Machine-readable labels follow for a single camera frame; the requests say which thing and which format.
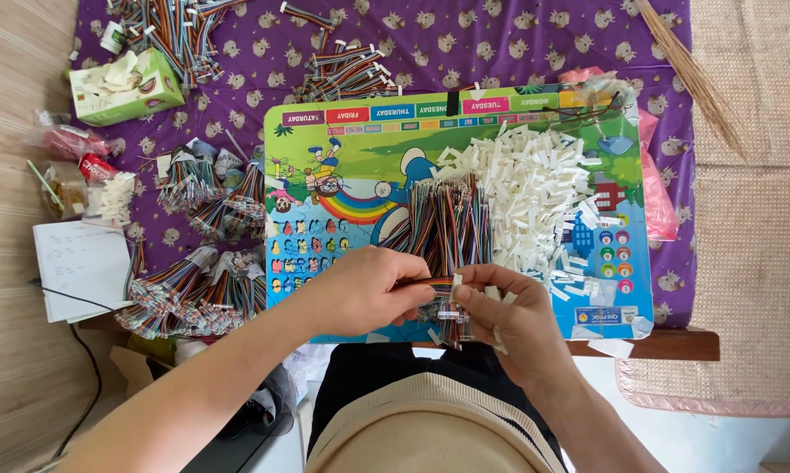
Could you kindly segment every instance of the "children's educational poster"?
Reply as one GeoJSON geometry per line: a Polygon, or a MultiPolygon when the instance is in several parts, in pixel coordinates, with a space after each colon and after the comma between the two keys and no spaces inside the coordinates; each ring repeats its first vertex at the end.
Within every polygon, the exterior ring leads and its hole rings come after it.
{"type": "MultiPolygon", "coordinates": [[[[501,123],[543,131],[584,103],[572,85],[430,93],[277,106],[265,117],[266,210],[277,236],[266,248],[267,307],[292,294],[354,247],[377,244],[408,218],[408,189],[432,178],[446,146],[494,138],[501,123]]],[[[600,102],[601,107],[609,100],[600,102]]],[[[584,139],[586,166],[600,215],[620,220],[565,231],[571,255],[588,260],[584,275],[600,279],[597,296],[552,297],[565,339],[641,339],[652,329],[643,177],[637,110],[567,134],[584,139]]],[[[316,301],[310,307],[327,305],[316,301]]],[[[392,342],[430,341],[430,323],[377,331],[392,342]]],[[[367,336],[323,335],[313,342],[366,342],[367,336]]]]}

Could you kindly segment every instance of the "left hand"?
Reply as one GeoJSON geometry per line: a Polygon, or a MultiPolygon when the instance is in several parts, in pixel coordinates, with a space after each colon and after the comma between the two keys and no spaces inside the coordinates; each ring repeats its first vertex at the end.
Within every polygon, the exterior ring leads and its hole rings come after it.
{"type": "Polygon", "coordinates": [[[304,318],[317,335],[355,337],[415,320],[416,307],[431,302],[430,285],[397,282],[430,277],[423,258],[368,245],[351,250],[280,306],[304,318]]]}

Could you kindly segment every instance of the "forearm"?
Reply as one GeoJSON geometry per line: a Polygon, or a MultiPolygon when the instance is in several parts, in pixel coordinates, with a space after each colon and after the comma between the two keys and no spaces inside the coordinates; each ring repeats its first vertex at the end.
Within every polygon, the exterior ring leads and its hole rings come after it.
{"type": "Polygon", "coordinates": [[[214,343],[104,418],[59,473],[178,472],[312,333],[281,306],[214,343]]]}
{"type": "Polygon", "coordinates": [[[575,366],[525,391],[580,473],[666,473],[575,366]]]}

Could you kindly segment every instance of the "glasses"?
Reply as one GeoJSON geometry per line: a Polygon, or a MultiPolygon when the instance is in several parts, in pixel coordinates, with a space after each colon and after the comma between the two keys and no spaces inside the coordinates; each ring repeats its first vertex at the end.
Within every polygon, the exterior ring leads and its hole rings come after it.
{"type": "Polygon", "coordinates": [[[545,107],[544,110],[548,112],[558,113],[559,115],[569,117],[567,120],[562,120],[557,123],[550,124],[550,129],[558,133],[565,133],[567,131],[574,131],[591,124],[603,123],[623,116],[624,106],[617,100],[620,92],[615,92],[611,97],[611,102],[604,109],[586,110],[583,112],[568,112],[564,109],[553,109],[545,107]]]}

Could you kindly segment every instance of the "black pants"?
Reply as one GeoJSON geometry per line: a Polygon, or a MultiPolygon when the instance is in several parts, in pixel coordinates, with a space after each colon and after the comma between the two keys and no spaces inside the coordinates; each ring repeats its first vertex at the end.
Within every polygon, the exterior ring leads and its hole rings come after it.
{"type": "MultiPolygon", "coordinates": [[[[414,374],[436,373],[517,407],[529,416],[561,461],[558,440],[526,398],[524,390],[509,380],[494,349],[479,342],[465,343],[462,351],[447,349],[441,360],[416,358],[409,343],[343,343],[331,361],[314,405],[313,432],[307,454],[339,409],[362,396],[414,374]]],[[[504,420],[528,437],[511,419],[504,420]]]]}

